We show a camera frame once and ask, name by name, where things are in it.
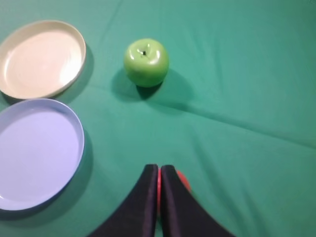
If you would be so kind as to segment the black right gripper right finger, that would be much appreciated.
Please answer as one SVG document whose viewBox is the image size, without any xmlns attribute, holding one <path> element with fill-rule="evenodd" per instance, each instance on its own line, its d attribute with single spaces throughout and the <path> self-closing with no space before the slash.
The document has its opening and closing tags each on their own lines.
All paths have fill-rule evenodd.
<svg viewBox="0 0 316 237">
<path fill-rule="evenodd" d="M 165 237 L 232 237 L 196 201 L 172 165 L 160 169 L 160 219 Z"/>
</svg>

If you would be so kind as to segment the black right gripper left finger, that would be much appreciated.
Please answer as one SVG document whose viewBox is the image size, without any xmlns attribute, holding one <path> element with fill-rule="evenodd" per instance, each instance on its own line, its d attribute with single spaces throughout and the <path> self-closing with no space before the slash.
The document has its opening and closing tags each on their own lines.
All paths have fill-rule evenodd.
<svg viewBox="0 0 316 237">
<path fill-rule="evenodd" d="M 153 237 L 157 220 L 158 166 L 145 165 L 138 181 L 115 212 L 90 237 Z"/>
</svg>

